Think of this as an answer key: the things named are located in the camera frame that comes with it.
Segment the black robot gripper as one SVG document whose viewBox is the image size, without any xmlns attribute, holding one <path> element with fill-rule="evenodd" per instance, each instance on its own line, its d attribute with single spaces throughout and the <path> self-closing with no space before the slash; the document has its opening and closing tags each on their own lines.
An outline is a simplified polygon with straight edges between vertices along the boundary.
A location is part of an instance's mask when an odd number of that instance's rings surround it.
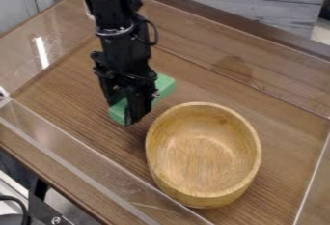
<svg viewBox="0 0 330 225">
<path fill-rule="evenodd" d="M 101 50 L 93 51 L 93 73 L 109 106 L 128 100 L 127 117 L 137 123 L 152 109 L 157 75 L 151 69 L 151 47 L 147 30 L 129 33 L 96 33 Z"/>
</svg>

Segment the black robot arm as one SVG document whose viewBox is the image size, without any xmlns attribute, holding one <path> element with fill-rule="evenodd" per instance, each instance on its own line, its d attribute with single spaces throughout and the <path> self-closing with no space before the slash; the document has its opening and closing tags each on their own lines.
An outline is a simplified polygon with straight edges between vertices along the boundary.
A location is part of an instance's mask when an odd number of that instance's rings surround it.
<svg viewBox="0 0 330 225">
<path fill-rule="evenodd" d="M 151 112 L 157 74 L 149 67 L 157 43 L 152 22 L 139 14 L 141 0 L 84 0 L 101 49 L 90 53 L 93 74 L 112 118 L 131 126 Z"/>
</svg>

